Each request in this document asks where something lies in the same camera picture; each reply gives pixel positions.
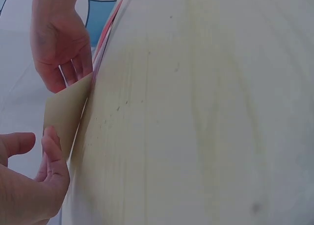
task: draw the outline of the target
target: blue pattern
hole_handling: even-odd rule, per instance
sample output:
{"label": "blue pattern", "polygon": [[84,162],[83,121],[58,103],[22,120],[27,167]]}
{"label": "blue pattern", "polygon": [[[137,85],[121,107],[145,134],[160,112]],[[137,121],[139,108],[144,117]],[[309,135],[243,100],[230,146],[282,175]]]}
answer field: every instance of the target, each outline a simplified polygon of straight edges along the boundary
{"label": "blue pattern", "polygon": [[86,29],[89,32],[92,47],[97,45],[103,27],[105,26],[115,4],[116,0],[89,0],[89,12]]}

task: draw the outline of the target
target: skin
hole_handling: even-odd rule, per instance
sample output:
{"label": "skin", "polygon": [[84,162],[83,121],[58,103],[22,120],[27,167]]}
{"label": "skin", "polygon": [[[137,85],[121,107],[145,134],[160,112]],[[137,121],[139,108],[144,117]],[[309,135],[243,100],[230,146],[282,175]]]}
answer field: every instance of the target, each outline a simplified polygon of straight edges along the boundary
{"label": "skin", "polygon": [[8,158],[29,152],[33,133],[0,135],[0,224],[43,225],[54,217],[67,193],[70,176],[53,127],[44,131],[43,159],[35,179],[10,170]]}
{"label": "skin", "polygon": [[[76,1],[33,0],[32,4],[30,41],[34,64],[54,93],[92,72],[90,40],[75,11]],[[42,163],[36,178],[31,179],[7,166],[11,156],[33,148],[35,135],[0,134],[0,224],[45,225],[60,210],[70,177],[53,127],[45,129],[41,143]]]}
{"label": "skin", "polygon": [[30,41],[35,68],[54,93],[92,72],[90,39],[75,11],[76,1],[33,0],[32,4]]}

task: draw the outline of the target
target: wood grain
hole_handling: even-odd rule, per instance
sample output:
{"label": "wood grain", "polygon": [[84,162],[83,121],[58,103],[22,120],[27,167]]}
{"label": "wood grain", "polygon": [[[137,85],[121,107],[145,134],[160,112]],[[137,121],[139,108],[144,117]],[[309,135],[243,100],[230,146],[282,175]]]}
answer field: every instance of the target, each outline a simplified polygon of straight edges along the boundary
{"label": "wood grain", "polygon": [[314,34],[297,4],[126,0],[63,224],[309,224]]}

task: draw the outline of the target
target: dark spot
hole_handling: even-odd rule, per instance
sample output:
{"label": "dark spot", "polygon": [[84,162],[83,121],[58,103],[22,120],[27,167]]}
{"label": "dark spot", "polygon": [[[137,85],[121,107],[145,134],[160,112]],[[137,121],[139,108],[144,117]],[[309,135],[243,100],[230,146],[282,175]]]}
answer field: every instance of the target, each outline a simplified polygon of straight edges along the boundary
{"label": "dark spot", "polygon": [[177,72],[179,70],[179,68],[180,68],[180,62],[177,63],[177,67],[175,69],[175,72]]}
{"label": "dark spot", "polygon": [[252,213],[254,215],[258,214],[262,209],[262,205],[260,203],[254,203],[251,207]]}

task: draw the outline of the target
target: red stripe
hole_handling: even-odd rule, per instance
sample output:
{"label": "red stripe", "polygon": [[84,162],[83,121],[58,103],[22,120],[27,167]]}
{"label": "red stripe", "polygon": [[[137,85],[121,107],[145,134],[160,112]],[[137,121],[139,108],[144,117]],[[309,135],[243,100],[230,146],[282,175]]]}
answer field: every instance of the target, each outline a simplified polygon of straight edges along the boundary
{"label": "red stripe", "polygon": [[95,53],[94,62],[95,62],[95,59],[96,59],[96,57],[97,57],[97,54],[99,53],[99,50],[100,50],[101,46],[103,45],[103,42],[104,42],[104,39],[105,39],[105,37],[106,37],[106,34],[108,33],[109,27],[110,27],[111,24],[113,23],[113,21],[114,21],[116,15],[117,15],[117,13],[118,13],[118,10],[119,10],[119,8],[120,8],[120,6],[121,6],[121,4],[122,4],[122,1],[123,1],[123,0],[120,0],[119,4],[117,5],[116,9],[114,10],[113,14],[111,15],[109,21],[108,21],[107,24],[105,25],[105,27],[104,27],[104,29],[103,29],[101,35],[100,35],[100,38],[99,38],[99,41],[100,41],[100,42],[99,42],[97,51],[96,51],[96,53]]}

